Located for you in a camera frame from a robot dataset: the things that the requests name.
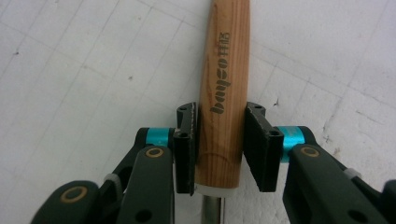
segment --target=metal rod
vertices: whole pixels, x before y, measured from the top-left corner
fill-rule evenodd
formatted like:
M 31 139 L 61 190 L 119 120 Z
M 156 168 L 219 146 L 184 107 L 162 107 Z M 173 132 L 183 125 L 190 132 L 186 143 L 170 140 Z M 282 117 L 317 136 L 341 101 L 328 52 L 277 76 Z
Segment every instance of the metal rod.
M 224 223 L 225 199 L 203 196 L 202 200 L 202 224 L 222 224 Z

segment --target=screw hole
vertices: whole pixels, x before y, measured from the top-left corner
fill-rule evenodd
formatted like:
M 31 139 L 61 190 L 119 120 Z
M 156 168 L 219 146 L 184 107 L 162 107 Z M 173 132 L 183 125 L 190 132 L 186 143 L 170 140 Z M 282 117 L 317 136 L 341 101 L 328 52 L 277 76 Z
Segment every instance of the screw hole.
M 356 210 L 349 210 L 347 214 L 352 217 L 353 220 L 359 222 L 359 223 L 367 223 L 368 219 L 367 216 L 365 216 L 363 213 L 356 211 Z
M 151 148 L 146 151 L 146 156 L 150 158 L 159 158 L 163 155 L 163 150 L 157 147 Z
M 138 222 L 144 223 L 144 222 L 149 221 L 151 219 L 151 217 L 152 217 L 152 214 L 149 210 L 141 210 L 140 212 L 138 212 L 136 214 L 135 219 Z
M 309 156 L 309 157 L 318 157 L 320 154 L 317 150 L 311 147 L 302 147 L 301 152 L 305 154 L 305 156 Z
M 62 203 L 76 203 L 87 195 L 88 189 L 84 186 L 75 186 L 61 195 Z

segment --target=black plastic part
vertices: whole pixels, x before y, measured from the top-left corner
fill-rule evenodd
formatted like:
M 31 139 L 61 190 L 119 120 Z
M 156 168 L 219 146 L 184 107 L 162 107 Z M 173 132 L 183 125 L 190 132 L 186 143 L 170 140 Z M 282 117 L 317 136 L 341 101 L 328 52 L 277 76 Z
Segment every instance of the black plastic part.
M 134 146 L 131 148 L 131 150 L 129 150 L 129 152 L 113 171 L 113 174 L 118 175 L 120 178 L 122 191 L 126 190 L 128 185 L 129 177 L 134 167 L 134 161 L 136 160 L 137 153 L 140 151 L 140 149 L 146 146 L 146 136 L 148 130 L 149 128 L 139 129 L 134 140 Z M 111 204 L 116 202 L 117 194 L 113 182 L 107 180 L 100 188 L 100 192 L 103 206 L 111 206 Z
M 298 128 L 303 133 L 306 144 L 318 146 L 317 139 L 315 138 L 314 134 L 308 127 L 298 126 Z
M 361 193 L 370 201 L 370 203 L 378 207 L 379 197 L 381 193 L 370 187 L 366 182 L 355 176 L 351 179 L 352 183 L 361 191 Z
M 168 134 L 168 148 L 171 149 L 172 153 L 174 153 L 174 149 L 175 149 L 174 135 L 175 135 L 175 128 L 170 128 Z
M 265 118 L 265 108 L 247 103 L 244 154 L 261 192 L 276 191 L 284 135 Z
M 195 122 L 195 103 L 177 109 L 177 129 L 173 137 L 177 193 L 194 193 Z
M 149 157 L 146 152 L 159 148 L 163 154 Z M 172 152 L 167 147 L 145 147 L 137 154 L 123 197 L 117 224 L 174 223 Z
M 290 152 L 283 203 L 293 224 L 387 223 L 334 158 L 314 145 Z
M 87 191 L 83 194 L 82 190 L 67 193 L 74 187 L 85 188 Z M 72 199 L 78 195 L 82 196 L 74 202 Z M 90 181 L 73 181 L 53 191 L 35 214 L 32 223 L 96 223 L 101 213 L 99 205 L 99 189 L 96 184 Z
M 379 210 L 389 223 L 396 223 L 396 180 L 390 180 L 385 184 L 379 198 Z

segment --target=wood grain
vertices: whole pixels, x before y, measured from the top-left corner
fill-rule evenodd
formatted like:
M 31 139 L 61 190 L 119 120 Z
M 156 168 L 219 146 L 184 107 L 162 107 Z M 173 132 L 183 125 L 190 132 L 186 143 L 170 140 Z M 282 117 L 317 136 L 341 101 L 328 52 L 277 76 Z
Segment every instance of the wood grain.
M 208 22 L 198 118 L 195 182 L 239 184 L 248 91 L 248 0 L 214 0 Z

